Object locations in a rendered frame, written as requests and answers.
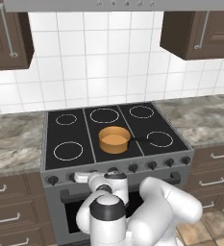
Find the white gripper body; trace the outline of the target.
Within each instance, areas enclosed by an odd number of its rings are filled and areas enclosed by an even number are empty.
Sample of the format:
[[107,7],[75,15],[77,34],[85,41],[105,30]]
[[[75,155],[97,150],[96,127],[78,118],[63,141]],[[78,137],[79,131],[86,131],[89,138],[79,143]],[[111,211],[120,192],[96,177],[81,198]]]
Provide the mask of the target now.
[[76,172],[74,174],[74,180],[76,183],[87,184],[91,178],[99,177],[98,172]]

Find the grey stove with black hob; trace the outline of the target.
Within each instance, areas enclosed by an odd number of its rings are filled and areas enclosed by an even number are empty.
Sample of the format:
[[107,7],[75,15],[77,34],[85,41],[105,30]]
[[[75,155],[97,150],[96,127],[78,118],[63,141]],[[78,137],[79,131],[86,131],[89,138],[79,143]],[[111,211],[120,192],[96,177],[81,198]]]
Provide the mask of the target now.
[[[132,141],[126,152],[108,154],[101,150],[98,134],[110,126],[123,127],[133,137],[147,137],[152,142]],[[179,172],[181,182],[175,185],[182,187],[187,183],[190,163],[183,164],[181,158],[190,157],[191,162],[194,151],[152,102],[49,111],[45,115],[44,132],[40,174],[60,246],[88,239],[76,224],[77,211],[84,201],[64,204],[61,191],[68,189],[70,194],[82,194],[90,189],[87,184],[69,181],[69,173],[107,173],[109,168],[116,167],[127,175],[130,186],[140,184],[147,177],[164,181],[169,179],[171,172]],[[167,159],[174,159],[171,167],[164,164]],[[152,160],[157,163],[154,170],[147,167],[147,162]],[[138,165],[136,173],[129,170],[133,163]],[[50,185],[47,183],[49,176],[57,176],[59,181]],[[133,192],[129,200],[127,216],[142,204],[138,192]]]

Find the grey range hood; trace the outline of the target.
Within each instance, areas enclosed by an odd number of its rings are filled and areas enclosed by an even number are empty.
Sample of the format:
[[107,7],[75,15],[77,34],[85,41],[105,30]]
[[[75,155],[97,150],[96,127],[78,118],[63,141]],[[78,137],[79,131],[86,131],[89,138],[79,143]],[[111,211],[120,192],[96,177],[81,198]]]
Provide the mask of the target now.
[[224,11],[224,0],[3,0],[7,12]]

